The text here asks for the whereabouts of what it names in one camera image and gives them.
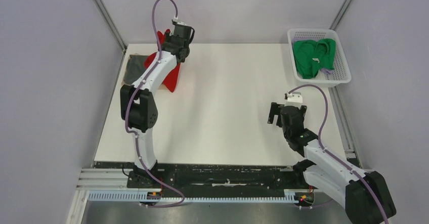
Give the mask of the red t-shirt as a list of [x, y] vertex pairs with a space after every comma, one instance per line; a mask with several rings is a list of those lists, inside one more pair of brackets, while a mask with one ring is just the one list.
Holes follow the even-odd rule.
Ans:
[[[166, 36], [170, 34], [171, 30], [167, 29], [164, 33], [161, 31], [157, 31], [157, 36], [159, 38], [159, 41], [161, 45], [163, 45]], [[148, 56], [148, 58], [144, 61], [144, 67], [147, 69], [155, 59], [157, 53], [152, 53]], [[178, 79], [179, 79], [179, 72], [180, 72], [180, 65], [178, 64], [164, 79], [162, 84], [171, 92], [173, 93], [176, 90]]]

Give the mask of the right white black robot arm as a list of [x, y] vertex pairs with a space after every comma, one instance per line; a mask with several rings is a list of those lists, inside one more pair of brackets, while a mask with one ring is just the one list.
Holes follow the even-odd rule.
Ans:
[[385, 178], [365, 171], [324, 146], [304, 127], [307, 107], [272, 102], [269, 124], [282, 128], [289, 147], [304, 157], [293, 166], [292, 181], [315, 187], [344, 208], [351, 223], [382, 223], [397, 214]]

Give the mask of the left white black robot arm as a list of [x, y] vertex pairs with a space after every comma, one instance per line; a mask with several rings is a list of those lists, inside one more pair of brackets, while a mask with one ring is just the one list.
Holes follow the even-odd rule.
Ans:
[[125, 130], [134, 136], [136, 158], [129, 173], [129, 187], [150, 188], [159, 181], [152, 170], [157, 164], [153, 149], [153, 127], [158, 118], [154, 95], [168, 76], [185, 62], [195, 30], [182, 22], [175, 22], [172, 31], [157, 32], [158, 51], [143, 63], [145, 71], [136, 80], [120, 89], [121, 117]]

